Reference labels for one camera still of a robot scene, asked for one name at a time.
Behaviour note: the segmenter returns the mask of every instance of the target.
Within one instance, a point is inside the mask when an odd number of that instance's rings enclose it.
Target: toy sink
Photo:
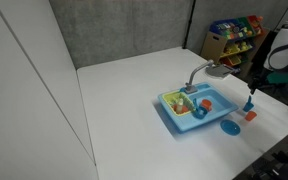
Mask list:
[[[214,121],[238,109],[238,106],[234,102],[225,97],[225,95],[212,85],[204,82],[194,86],[197,88],[197,92],[191,94],[186,94],[184,91],[179,89],[158,96],[163,108],[166,110],[170,119],[174,122],[180,132],[185,132],[205,123]],[[183,99],[184,105],[187,107],[186,111],[181,114],[177,114],[174,110],[174,106],[178,102],[179,98]],[[203,99],[208,99],[212,102],[212,110],[202,119],[195,116],[195,113],[197,112],[196,107],[193,104],[194,99],[196,99],[197,105],[199,105]]]

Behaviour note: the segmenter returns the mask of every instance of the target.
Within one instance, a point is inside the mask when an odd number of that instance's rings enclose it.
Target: gray faucet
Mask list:
[[[191,94],[193,92],[197,92],[197,89],[195,86],[192,85],[192,82],[193,82],[193,78],[194,78],[194,75],[197,71],[203,69],[204,67],[206,66],[209,66],[211,67],[212,65],[214,64],[214,61],[213,60],[209,60],[207,61],[206,63],[200,65],[199,67],[197,67],[196,69],[194,69],[194,71],[192,72],[191,74],[191,77],[190,77],[190,81],[188,83],[185,83],[186,85],[186,88],[184,89],[184,91],[186,92],[186,94]]]

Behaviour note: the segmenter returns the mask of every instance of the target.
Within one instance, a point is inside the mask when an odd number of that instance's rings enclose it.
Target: orange toy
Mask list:
[[[254,111],[249,111],[249,112],[246,114],[245,119],[246,119],[246,121],[252,121],[256,116],[257,116],[256,112],[254,112]]]
[[[212,110],[212,102],[207,99],[203,99],[201,102],[201,106],[203,106],[207,111]]]
[[[172,108],[173,108],[173,110],[176,112],[176,104],[174,104],[174,105],[172,106]],[[183,107],[182,107],[182,113],[180,113],[180,114],[183,114],[183,113],[186,113],[186,112],[188,112],[188,108],[187,108],[185,105],[183,105]]]

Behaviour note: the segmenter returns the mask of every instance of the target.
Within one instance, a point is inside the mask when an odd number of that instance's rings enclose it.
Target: blue plate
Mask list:
[[[224,132],[232,136],[236,136],[241,132],[240,127],[235,122],[227,119],[221,122],[221,128]]]

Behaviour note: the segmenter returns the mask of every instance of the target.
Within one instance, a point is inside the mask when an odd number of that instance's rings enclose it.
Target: shelf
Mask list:
[[[235,53],[224,54],[224,55],[221,55],[221,56],[220,56],[220,59],[221,59],[221,58],[228,57],[228,56],[233,56],[233,55],[236,55],[236,54],[240,54],[240,53],[246,52],[246,51],[251,50],[251,49],[253,49],[253,48],[248,48],[248,49],[241,50],[241,51],[238,51],[238,52],[235,52]]]
[[[235,41],[242,41],[242,40],[249,39],[249,38],[254,38],[254,37],[258,36],[258,35],[244,36],[244,37],[235,38],[235,39],[228,39],[225,35],[220,35],[220,36],[223,36],[225,39],[227,39],[227,42],[235,42]]]
[[[231,57],[227,57],[227,58],[223,58],[220,60],[220,62],[222,64],[226,64],[230,67],[236,66],[241,64],[241,59],[239,59],[236,55],[235,56],[231,56]]]

